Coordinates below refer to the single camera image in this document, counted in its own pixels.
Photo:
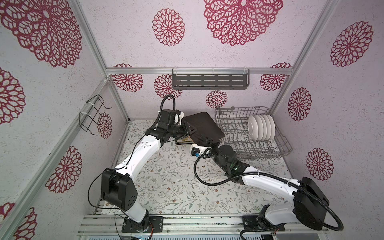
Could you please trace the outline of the black square plate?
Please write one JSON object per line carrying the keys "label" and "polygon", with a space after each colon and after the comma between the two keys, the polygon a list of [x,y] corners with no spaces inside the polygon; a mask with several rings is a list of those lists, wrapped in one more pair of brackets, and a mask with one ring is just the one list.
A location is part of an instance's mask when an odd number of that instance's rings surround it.
{"label": "black square plate", "polygon": [[192,141],[190,136],[187,136],[185,138],[180,138],[175,140],[176,145],[186,146],[186,145],[192,145],[194,142]]}
{"label": "black square plate", "polygon": [[215,123],[207,112],[201,112],[187,117],[183,117],[183,124],[190,124],[197,129],[193,135],[189,135],[192,141],[198,146],[209,147],[206,144],[207,138],[215,138],[221,140],[225,137],[223,131]]}

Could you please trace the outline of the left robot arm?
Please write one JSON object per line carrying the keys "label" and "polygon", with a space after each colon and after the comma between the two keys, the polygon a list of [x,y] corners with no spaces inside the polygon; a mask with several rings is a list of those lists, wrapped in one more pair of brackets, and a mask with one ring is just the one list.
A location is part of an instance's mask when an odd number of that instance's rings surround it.
{"label": "left robot arm", "polygon": [[189,135],[182,123],[183,118],[184,113],[179,110],[161,110],[159,118],[138,140],[132,153],[116,167],[107,168],[101,174],[101,199],[122,211],[138,232],[146,231],[150,220],[149,211],[137,200],[136,178],[152,155],[168,140]]}

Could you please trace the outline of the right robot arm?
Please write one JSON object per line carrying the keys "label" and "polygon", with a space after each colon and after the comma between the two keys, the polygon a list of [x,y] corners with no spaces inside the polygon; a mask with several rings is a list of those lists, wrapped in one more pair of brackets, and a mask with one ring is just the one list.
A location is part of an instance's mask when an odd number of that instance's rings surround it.
{"label": "right robot arm", "polygon": [[309,229],[320,231],[327,227],[325,217],[334,216],[325,197],[315,182],[303,177],[301,180],[287,179],[268,174],[238,160],[230,145],[193,147],[191,154],[200,159],[211,158],[225,171],[226,179],[218,183],[198,180],[206,186],[219,186],[228,182],[260,188],[283,198],[283,203],[263,206],[261,212],[252,217],[244,232],[282,230],[285,224],[301,223]]}

